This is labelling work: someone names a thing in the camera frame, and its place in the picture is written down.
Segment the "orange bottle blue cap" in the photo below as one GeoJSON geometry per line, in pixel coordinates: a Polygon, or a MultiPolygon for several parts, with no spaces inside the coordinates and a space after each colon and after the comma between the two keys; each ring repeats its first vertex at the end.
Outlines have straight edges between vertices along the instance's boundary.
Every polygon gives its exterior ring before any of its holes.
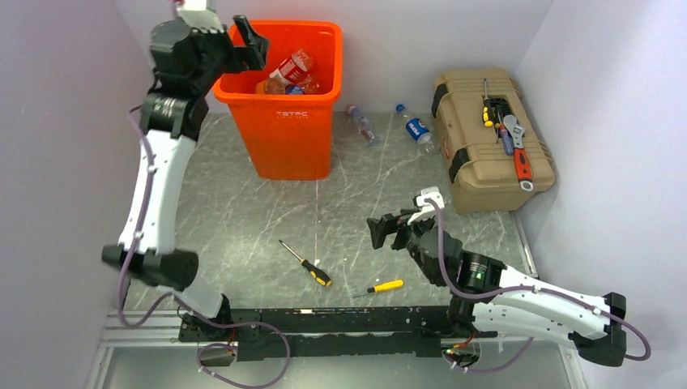
{"type": "Polygon", "coordinates": [[[284,95],[286,86],[279,79],[268,78],[259,82],[255,86],[254,92],[256,94],[284,95]]]}

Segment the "red label water bottle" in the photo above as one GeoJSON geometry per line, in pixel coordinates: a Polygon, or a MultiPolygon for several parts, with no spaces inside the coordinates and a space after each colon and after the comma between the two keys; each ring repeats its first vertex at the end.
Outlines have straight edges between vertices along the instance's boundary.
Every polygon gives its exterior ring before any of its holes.
{"type": "Polygon", "coordinates": [[[303,83],[314,69],[315,58],[304,49],[298,49],[285,58],[270,74],[282,84],[303,83]]]}

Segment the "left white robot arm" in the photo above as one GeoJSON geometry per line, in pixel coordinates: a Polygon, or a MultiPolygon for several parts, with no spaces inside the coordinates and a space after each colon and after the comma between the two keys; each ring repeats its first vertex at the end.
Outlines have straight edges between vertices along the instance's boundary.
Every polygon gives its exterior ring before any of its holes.
{"type": "Polygon", "coordinates": [[[129,112],[139,136],[139,171],[130,214],[117,243],[104,246],[103,263],[128,279],[174,297],[212,340],[233,329],[228,298],[198,273],[199,257],[175,243],[175,217],[187,165],[208,113],[206,96],[226,74],[260,71],[269,42],[243,15],[233,19],[243,42],[234,45],[228,26],[203,26],[189,16],[155,26],[150,52],[154,83],[129,112]]]}

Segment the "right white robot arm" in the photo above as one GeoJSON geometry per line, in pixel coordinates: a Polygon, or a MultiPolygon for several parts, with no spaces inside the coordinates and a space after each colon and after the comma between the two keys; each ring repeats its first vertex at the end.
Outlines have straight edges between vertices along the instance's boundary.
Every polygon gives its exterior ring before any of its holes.
{"type": "Polygon", "coordinates": [[[627,340],[620,319],[626,299],[618,293],[576,293],[528,276],[500,260],[468,251],[434,217],[412,220],[411,211],[368,218],[372,247],[405,250],[430,284],[447,287],[451,300],[446,325],[456,336],[499,332],[538,337],[567,348],[597,365],[618,367],[627,340]]]}

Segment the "crushed clear bottle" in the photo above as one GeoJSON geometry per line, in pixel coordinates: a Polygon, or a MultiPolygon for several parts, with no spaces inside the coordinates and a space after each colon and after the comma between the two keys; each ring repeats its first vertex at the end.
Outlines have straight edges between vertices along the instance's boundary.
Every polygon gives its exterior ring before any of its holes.
{"type": "Polygon", "coordinates": [[[362,111],[355,105],[349,105],[347,113],[351,118],[355,128],[365,142],[370,146],[375,146],[379,143],[379,138],[374,132],[371,121],[362,113],[362,111]]]}

